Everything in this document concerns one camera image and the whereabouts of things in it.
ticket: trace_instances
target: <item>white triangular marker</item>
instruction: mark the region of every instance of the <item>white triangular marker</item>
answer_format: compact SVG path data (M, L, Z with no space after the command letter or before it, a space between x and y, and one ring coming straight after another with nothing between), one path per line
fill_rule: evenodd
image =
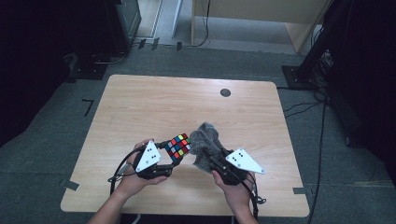
M264 174L265 171L260 165L248 155L243 148L238 148L225 158L230 164L241 170L251 171L258 174Z
M137 164L136 172L139 173L148 168L149 166L159 162L160 160L160 152L155 147L155 144L152 141L149 141L145 151L143 152L140 162Z

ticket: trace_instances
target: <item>wrist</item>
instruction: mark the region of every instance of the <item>wrist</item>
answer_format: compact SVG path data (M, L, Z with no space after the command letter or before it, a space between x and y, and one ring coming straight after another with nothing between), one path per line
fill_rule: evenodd
M131 197L130 195L122 192L119 189L115 189L113 194L111 194L111 196L113 196L114 199L120 203L126 203L126 201Z
M257 223L256 219L251 214L250 207L248 205L233 209L233 214L240 224Z

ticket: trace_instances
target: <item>forearm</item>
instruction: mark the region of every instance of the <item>forearm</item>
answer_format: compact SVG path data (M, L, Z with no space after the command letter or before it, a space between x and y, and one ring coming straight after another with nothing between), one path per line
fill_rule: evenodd
M88 223L116 223L117 218L120 215L121 208L125 205L127 200L127 197L115 190Z
M239 224L257 224L259 223L251 214L248 206L238 209L232 209L236 220Z

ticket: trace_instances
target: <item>finger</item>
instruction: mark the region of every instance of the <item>finger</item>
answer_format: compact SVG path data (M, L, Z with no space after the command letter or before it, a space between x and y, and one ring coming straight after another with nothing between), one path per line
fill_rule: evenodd
M136 145L134 145L134 149L138 148L138 147L142 147L144 145L147 145L149 141L154 141L154 138L148 138L148 139L145 139L145 140L137 143Z
M254 175L254 172L248 172L248 174L247 174L247 179L249 179L249 180L251 180L251 181L255 180L256 177L255 177L255 175Z
M212 171L212 175L213 178L215 179L215 183L220 186L220 185L224 185L224 182L221 179L221 176L219 175L219 173L217 171Z
M155 177L154 179L150 180L150 184L151 185L158 185L159 183L163 182L164 180L166 180L168 177L161 175L158 177Z
M134 154L132 154L129 158L128 158L128 162L129 163L134 163L134 159L136 159L136 155L137 155L137 153L134 153Z

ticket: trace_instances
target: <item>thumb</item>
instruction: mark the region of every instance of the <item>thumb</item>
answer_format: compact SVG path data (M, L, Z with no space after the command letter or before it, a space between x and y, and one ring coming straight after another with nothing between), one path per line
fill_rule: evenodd
M222 179L221 179L221 176L219 175L218 172L212 171L211 173L212 173L213 178L215 179L215 183L216 183L217 185L222 185L222 184L224 184L223 181L222 181Z

